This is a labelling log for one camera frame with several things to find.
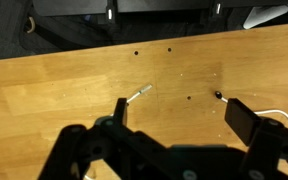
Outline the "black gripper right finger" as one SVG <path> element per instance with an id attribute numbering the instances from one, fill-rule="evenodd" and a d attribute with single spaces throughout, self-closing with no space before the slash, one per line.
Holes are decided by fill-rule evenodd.
<path id="1" fill-rule="evenodd" d="M 240 100 L 231 98 L 226 106 L 225 121 L 239 139 L 248 146 L 261 122 L 261 118 Z"/>

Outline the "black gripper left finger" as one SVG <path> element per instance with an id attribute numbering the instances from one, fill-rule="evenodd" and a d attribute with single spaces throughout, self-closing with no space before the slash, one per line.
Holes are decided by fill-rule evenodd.
<path id="1" fill-rule="evenodd" d="M 120 125 L 127 125 L 127 99 L 119 98 L 116 103 L 116 107 L 113 114 L 113 120 Z"/>

